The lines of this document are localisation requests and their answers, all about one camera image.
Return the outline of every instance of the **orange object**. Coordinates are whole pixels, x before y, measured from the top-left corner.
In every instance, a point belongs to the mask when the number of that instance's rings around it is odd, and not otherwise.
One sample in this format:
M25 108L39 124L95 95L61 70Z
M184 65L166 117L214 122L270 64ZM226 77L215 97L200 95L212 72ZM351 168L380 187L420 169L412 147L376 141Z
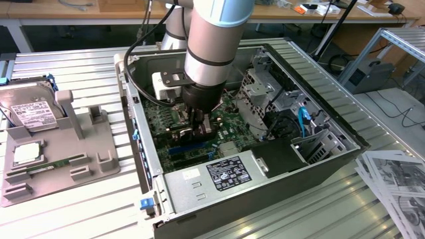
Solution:
M306 13L306 10L300 6L296 6L294 10L300 14Z

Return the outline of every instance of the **stack of papers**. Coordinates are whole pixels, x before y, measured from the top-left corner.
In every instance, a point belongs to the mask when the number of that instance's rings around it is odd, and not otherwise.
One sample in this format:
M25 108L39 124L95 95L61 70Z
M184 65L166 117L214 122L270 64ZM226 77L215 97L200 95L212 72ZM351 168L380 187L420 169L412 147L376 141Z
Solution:
M368 151L356 171L384 204L406 239L425 239L425 164L403 151Z

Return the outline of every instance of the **blue ram slot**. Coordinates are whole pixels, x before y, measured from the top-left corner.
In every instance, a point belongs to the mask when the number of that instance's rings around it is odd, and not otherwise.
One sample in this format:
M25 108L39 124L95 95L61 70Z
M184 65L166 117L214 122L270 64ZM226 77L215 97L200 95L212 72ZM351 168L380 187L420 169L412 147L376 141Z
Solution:
M206 143L203 142L203 143L191 144L191 145L183 146L183 147L170 148L168 149L168 154L174 155L174 154L178 154L178 153L184 153L184 152L191 151L192 149L202 148L204 146L206 146Z

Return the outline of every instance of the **blue latch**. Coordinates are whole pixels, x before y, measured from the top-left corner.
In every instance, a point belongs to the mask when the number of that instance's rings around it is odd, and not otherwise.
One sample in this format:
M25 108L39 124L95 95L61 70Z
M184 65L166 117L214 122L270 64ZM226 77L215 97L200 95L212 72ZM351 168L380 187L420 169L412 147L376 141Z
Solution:
M154 206L155 206L154 198L146 198L146 199L140 200L140 203L139 203L140 210L154 208Z
M9 83L7 77L2 77L2 78L0 78L0 86L6 86L7 83Z
M134 132L134 140L138 140L139 139L139 130L135 129L135 132Z

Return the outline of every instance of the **hard drive label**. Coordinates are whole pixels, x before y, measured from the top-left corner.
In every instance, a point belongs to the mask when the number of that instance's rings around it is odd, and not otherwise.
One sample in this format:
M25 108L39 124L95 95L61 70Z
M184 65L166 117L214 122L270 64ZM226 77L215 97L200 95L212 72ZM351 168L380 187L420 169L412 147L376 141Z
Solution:
M13 106L13 110L27 128L57 123L57 118L47 101Z
M224 191L252 180L239 156L207 165L215 187Z

